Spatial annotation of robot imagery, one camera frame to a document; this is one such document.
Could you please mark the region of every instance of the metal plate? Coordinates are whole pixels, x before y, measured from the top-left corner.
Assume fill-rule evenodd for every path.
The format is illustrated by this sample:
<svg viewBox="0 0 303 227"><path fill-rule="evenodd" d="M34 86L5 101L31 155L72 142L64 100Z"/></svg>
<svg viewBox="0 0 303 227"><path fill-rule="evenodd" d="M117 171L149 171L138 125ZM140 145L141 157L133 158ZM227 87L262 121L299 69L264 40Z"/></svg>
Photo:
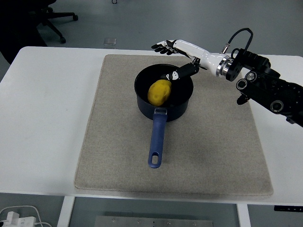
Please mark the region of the metal plate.
<svg viewBox="0 0 303 227"><path fill-rule="evenodd" d="M117 40L116 38L105 38L104 45L115 45L116 40Z"/></svg>
<svg viewBox="0 0 303 227"><path fill-rule="evenodd" d="M212 221L97 216L95 227L213 227Z"/></svg>

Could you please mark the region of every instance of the yellow potato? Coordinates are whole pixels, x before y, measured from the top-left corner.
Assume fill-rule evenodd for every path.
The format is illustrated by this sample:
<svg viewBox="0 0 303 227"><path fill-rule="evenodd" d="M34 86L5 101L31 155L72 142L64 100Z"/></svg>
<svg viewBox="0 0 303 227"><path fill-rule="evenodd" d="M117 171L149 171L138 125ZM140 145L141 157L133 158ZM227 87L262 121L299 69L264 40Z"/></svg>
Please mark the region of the yellow potato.
<svg viewBox="0 0 303 227"><path fill-rule="evenodd" d="M161 106L169 98L171 92L171 82L160 79L153 83L148 90L148 101L155 106Z"/></svg>

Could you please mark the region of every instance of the handle hole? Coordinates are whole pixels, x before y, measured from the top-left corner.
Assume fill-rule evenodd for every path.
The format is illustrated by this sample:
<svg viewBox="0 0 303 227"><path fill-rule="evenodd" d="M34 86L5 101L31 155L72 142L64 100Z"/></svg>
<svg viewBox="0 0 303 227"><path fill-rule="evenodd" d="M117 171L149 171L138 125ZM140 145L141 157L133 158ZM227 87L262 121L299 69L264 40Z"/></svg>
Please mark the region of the handle hole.
<svg viewBox="0 0 303 227"><path fill-rule="evenodd" d="M153 164L157 164L158 163L158 159L159 159L159 154L158 153L153 153L152 154L152 162L151 163L153 163Z"/></svg>

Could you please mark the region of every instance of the white cable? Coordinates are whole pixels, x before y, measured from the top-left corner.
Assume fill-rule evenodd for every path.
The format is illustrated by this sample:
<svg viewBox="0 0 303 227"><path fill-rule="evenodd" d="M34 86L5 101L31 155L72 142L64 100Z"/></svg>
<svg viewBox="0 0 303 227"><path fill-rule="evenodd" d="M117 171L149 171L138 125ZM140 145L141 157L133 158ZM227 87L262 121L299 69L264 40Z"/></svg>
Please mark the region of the white cable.
<svg viewBox="0 0 303 227"><path fill-rule="evenodd" d="M37 208L36 208L36 207L34 207L34 206L24 205L24 206L12 206L12 207L6 207L6 208L3 208L3 209L0 211L0 214L2 213L2 211L6 210L6 209L9 209L9 208L20 208L20 207L31 207L31 208L34 208L34 209L36 210L37 215L38 215L39 222L35 223L35 225L40 224L40 225L41 225L41 227L43 227L43 225L42 225L42 224L47 224L47 225L49 225L50 227L52 227L52 226L51 226L49 223L46 223L46 222L41 222L41 218L40 218L39 212L38 212Z"/></svg>
<svg viewBox="0 0 303 227"><path fill-rule="evenodd" d="M48 225L48 226L50 226L50 227L52 227L52 225L51 224L49 224L49 223L47 223L47 222L36 222L36 223L34 223L35 225L38 225L38 224L40 224L40 225L42 225L42 224L46 224L46 225Z"/></svg>

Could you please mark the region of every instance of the table leg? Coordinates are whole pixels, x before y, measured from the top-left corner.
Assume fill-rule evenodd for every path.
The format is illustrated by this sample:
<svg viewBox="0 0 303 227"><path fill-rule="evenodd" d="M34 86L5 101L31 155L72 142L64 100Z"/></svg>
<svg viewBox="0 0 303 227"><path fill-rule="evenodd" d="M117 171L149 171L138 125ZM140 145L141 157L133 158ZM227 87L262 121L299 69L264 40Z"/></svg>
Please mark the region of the table leg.
<svg viewBox="0 0 303 227"><path fill-rule="evenodd" d="M57 227L68 227L71 219L71 212L74 205L74 201L74 196L64 197Z"/></svg>

